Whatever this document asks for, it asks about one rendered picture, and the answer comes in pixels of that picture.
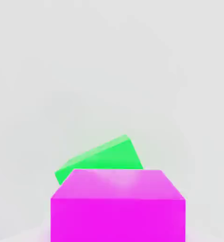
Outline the small green cube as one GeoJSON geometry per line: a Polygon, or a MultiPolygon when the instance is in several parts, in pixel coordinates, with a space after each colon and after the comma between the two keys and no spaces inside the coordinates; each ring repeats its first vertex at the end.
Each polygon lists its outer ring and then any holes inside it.
{"type": "Polygon", "coordinates": [[[143,169],[143,166],[130,138],[122,135],[68,160],[55,172],[58,183],[62,184],[74,169],[143,169]]]}

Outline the small magenta cube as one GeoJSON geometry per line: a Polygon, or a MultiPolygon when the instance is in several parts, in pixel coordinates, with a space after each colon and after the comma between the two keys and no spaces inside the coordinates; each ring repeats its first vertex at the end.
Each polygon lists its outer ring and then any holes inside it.
{"type": "Polygon", "coordinates": [[[186,200],[160,170],[76,169],[51,197],[51,242],[186,242],[186,200]]]}

